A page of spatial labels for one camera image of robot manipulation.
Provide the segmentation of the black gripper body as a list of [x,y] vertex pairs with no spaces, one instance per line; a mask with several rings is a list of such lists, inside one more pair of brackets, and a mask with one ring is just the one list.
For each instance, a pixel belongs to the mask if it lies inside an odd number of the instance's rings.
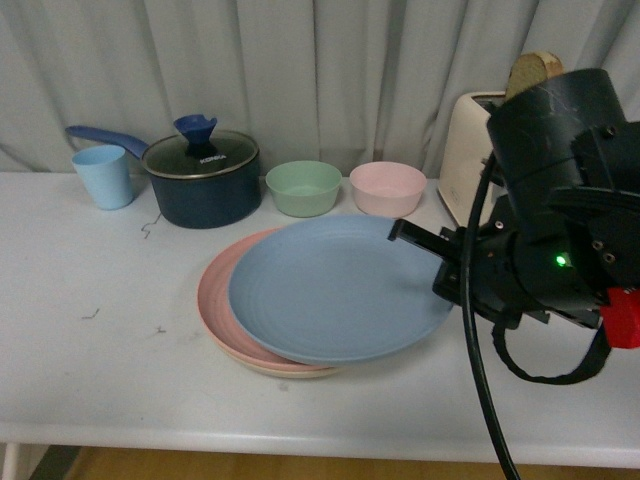
[[590,241],[586,226],[551,208],[546,192],[499,197],[472,244],[473,309],[508,329],[523,314],[549,312],[596,327],[612,280]]

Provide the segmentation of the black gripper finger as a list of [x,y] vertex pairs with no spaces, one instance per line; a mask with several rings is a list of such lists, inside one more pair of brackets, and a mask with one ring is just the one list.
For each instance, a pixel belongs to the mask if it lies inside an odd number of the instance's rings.
[[387,236],[390,241],[403,240],[413,246],[431,252],[443,260],[457,261],[458,247],[440,235],[436,235],[406,219],[397,219]]

